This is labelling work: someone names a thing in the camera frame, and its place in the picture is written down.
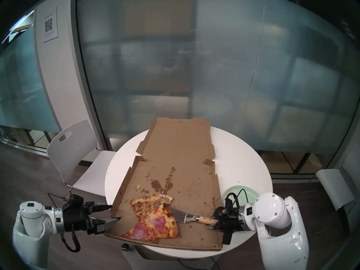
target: box flap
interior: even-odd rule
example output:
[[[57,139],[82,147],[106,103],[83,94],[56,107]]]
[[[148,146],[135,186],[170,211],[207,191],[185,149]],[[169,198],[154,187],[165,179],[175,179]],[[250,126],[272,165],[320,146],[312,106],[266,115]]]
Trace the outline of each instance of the box flap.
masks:
[[[205,118],[169,119],[151,122],[145,139],[137,149],[149,161],[203,163],[215,158],[210,123]]]

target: glass partition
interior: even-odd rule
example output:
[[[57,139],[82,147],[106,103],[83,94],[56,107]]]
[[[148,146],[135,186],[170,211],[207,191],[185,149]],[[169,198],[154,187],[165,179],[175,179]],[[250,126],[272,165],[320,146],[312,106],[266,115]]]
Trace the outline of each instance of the glass partition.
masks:
[[[156,117],[205,117],[283,173],[315,173],[359,102],[358,47],[287,0],[81,0],[77,20],[114,150]]]
[[[37,68],[33,27],[0,54],[0,125],[59,132]]]

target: pizza box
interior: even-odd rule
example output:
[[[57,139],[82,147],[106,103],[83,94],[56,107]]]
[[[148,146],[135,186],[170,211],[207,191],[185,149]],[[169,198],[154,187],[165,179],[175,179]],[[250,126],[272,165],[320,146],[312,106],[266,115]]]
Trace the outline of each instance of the pizza box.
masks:
[[[170,207],[204,217],[222,206],[215,162],[211,160],[215,151],[210,123],[203,118],[158,118],[151,122],[137,152],[141,156],[134,157],[111,209],[112,217],[121,217],[121,220],[106,230],[105,235],[156,247],[221,250],[222,234],[195,221],[177,222],[179,237],[159,239],[157,244],[121,237],[138,222],[130,200],[143,195],[166,192],[173,197]]]

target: round white table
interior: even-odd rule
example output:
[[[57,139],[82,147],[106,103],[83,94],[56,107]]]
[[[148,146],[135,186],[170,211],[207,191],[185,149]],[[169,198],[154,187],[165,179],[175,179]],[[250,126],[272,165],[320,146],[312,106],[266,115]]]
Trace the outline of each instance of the round white table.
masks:
[[[105,196],[108,204],[112,204],[121,183],[132,166],[134,157],[139,154],[136,149],[144,140],[144,131],[126,142],[117,151],[110,162],[105,178]],[[261,157],[247,143],[227,131],[211,127],[211,142],[215,147],[215,172],[219,178],[220,193],[235,185],[247,186],[258,194],[273,192],[270,173]],[[163,255],[178,258],[204,258],[225,253],[244,243],[254,235],[253,231],[241,231],[233,234],[231,244],[224,245],[221,251],[187,251],[180,249],[144,247]]]

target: ham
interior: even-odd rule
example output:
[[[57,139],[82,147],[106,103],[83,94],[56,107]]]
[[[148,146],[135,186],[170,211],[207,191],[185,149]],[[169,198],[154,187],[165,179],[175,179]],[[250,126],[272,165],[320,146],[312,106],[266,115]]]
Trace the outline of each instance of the ham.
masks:
[[[148,229],[144,224],[137,223],[130,239],[141,240],[149,236]]]
[[[165,224],[165,216],[156,218],[156,219],[154,219],[154,220],[151,220],[150,222],[151,222],[151,224],[152,224],[153,226],[155,226],[155,228],[156,228],[157,230],[159,230],[160,233],[163,233],[163,231],[164,231],[164,224]]]

